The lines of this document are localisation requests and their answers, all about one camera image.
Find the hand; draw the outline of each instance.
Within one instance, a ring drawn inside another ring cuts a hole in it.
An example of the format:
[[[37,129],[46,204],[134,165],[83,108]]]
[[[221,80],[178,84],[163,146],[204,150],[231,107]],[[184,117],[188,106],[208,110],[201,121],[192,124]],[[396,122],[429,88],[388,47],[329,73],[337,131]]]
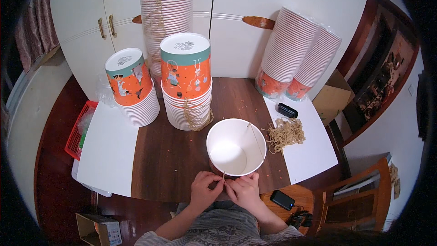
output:
[[[209,189],[208,186],[213,182],[218,181],[216,188]],[[194,178],[191,184],[191,201],[190,209],[197,215],[200,215],[206,208],[208,208],[223,191],[223,184],[225,183],[223,177],[208,171],[201,171]]]
[[[226,179],[225,183],[226,192],[231,200],[253,215],[264,205],[259,198],[258,178],[258,173],[252,172],[236,180]]]

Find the white wardrobe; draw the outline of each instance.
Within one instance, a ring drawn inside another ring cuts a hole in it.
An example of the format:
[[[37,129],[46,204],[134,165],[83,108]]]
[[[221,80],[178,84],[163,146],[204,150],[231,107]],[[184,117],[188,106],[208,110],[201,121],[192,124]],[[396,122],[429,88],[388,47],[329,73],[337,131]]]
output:
[[[244,16],[275,20],[285,5],[330,25],[343,41],[333,62],[311,90],[310,98],[314,98],[349,45],[365,3],[366,0],[194,0],[193,31],[211,40],[212,76],[253,78],[270,30],[244,23]],[[65,58],[90,100],[97,99],[97,74],[104,72],[109,56],[127,47],[146,53],[142,25],[132,22],[140,14],[139,0],[50,0],[50,5]],[[109,27],[110,16],[114,32]]]

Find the black device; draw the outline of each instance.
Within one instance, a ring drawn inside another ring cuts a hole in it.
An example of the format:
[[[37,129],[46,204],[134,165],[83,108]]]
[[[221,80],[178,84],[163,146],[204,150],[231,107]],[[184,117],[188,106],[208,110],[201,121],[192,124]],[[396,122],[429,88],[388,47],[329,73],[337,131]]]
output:
[[[295,110],[295,109],[293,109],[293,108],[291,108],[291,107],[289,107],[281,102],[277,105],[277,111],[288,118],[297,118],[298,117],[297,110]]]
[[[313,215],[307,210],[302,210],[293,213],[285,222],[288,226],[294,226],[296,229],[299,229],[300,226],[310,227],[313,224]]]
[[[288,211],[290,211],[295,204],[294,199],[290,198],[279,190],[273,191],[273,194],[270,196],[270,200]]]

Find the small box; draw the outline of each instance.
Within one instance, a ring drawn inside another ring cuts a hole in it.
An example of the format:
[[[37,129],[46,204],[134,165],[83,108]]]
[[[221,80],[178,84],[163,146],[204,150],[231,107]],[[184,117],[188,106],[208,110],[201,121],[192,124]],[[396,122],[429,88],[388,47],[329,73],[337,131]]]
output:
[[[120,223],[100,215],[76,213],[81,240],[93,246],[116,246],[122,243]]]
[[[327,126],[354,98],[351,87],[338,70],[335,70],[319,94],[313,105],[324,126]]]

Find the wardrobe handle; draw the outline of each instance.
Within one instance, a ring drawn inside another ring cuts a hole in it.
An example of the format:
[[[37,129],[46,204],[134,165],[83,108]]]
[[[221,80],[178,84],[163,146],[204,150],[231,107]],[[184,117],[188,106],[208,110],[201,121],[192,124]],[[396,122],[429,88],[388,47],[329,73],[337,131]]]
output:
[[[106,38],[106,35],[103,33],[103,26],[102,26],[102,20],[103,20],[103,18],[101,17],[100,19],[99,19],[99,29],[100,29],[100,35],[102,36],[102,38]]]
[[[114,18],[114,15],[110,15],[109,16],[109,28],[111,29],[111,34],[112,34],[112,36],[117,36],[117,34],[115,33],[115,30],[114,30],[114,23],[112,22],[112,19]]]

